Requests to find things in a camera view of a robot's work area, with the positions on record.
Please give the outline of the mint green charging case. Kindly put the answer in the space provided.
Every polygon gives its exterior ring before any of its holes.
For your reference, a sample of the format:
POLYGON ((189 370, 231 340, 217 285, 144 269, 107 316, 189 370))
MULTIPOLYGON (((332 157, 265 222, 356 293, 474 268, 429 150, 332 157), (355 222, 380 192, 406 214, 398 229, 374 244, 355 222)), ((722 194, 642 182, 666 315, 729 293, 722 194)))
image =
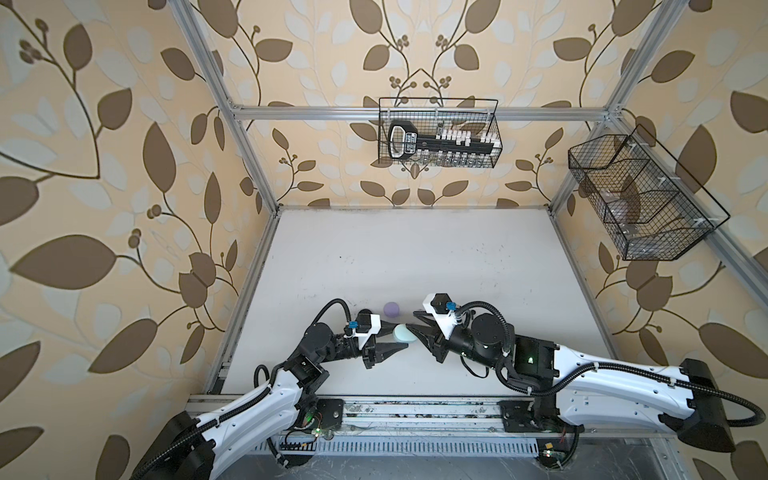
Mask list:
POLYGON ((396 342, 410 344, 417 341, 417 337, 407 328, 406 324, 398 324, 392 332, 396 342))

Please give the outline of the purple charging case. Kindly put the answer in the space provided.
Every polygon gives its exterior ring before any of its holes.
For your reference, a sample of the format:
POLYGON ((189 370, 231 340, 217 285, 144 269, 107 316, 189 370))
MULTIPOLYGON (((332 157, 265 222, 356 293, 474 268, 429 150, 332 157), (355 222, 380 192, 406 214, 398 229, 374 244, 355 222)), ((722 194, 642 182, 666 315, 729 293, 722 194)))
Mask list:
POLYGON ((396 302, 387 302, 383 307, 383 313, 388 318, 397 318, 400 316, 400 306, 396 302))

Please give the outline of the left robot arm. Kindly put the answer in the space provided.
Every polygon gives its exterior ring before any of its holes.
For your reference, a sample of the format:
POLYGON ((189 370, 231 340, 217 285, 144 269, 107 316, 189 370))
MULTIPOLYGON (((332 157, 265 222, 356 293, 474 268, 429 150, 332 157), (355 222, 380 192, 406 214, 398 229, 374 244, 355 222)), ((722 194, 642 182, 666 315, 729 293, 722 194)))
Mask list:
POLYGON ((370 369, 406 349, 377 341, 396 326, 364 309, 353 318, 348 304, 329 301, 288 358, 266 383, 223 407, 193 417, 183 411, 163 427, 134 468, 133 479, 216 479, 268 439, 312 422, 316 392, 329 377, 325 363, 361 359, 370 369))

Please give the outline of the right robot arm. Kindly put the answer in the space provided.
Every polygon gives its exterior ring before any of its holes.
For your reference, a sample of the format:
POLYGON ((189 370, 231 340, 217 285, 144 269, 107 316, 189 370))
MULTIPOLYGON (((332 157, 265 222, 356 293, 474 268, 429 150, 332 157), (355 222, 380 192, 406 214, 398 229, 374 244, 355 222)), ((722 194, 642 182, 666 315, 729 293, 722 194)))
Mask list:
POLYGON ((531 399, 524 421, 539 431, 615 424, 674 434, 682 443, 733 453, 732 431, 766 420, 757 404, 720 390, 708 365, 649 366, 602 358, 564 345, 519 336, 498 308, 485 301, 457 304, 428 295, 407 330, 436 359, 455 354, 475 362, 506 389, 531 399))

